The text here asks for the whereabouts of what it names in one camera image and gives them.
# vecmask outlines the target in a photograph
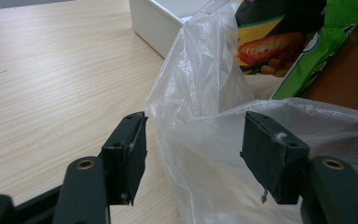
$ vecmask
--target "bolt hole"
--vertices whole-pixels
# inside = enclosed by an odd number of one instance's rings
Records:
[[[93,167],[95,164],[92,160],[84,160],[77,164],[76,168],[78,170],[88,170],[89,168]]]
[[[324,165],[327,166],[330,169],[335,169],[335,170],[344,169],[344,165],[339,161],[325,160]]]

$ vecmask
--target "clear plastic bag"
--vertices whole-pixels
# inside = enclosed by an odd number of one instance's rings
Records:
[[[167,179],[185,223],[301,223],[299,205],[277,205],[240,157],[244,113],[276,119],[358,172],[358,111],[291,98],[255,100],[233,59],[237,4],[211,1],[180,30],[145,104],[158,127]]]

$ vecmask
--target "wooden table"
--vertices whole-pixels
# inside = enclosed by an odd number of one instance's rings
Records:
[[[126,115],[142,110],[163,59],[131,29],[127,0],[0,9],[0,193],[23,203],[62,183],[66,166],[96,156]],[[147,126],[135,205],[113,223],[174,223]]]

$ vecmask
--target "green package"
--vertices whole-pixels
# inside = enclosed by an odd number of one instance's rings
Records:
[[[298,96],[322,71],[358,23],[358,0],[328,0],[324,26],[288,71],[272,99]]]

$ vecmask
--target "metal pin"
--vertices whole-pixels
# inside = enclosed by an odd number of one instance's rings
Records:
[[[269,194],[269,192],[267,191],[267,189],[264,189],[264,193],[263,193],[263,195],[261,195],[261,203],[265,203],[267,201],[268,194]]]

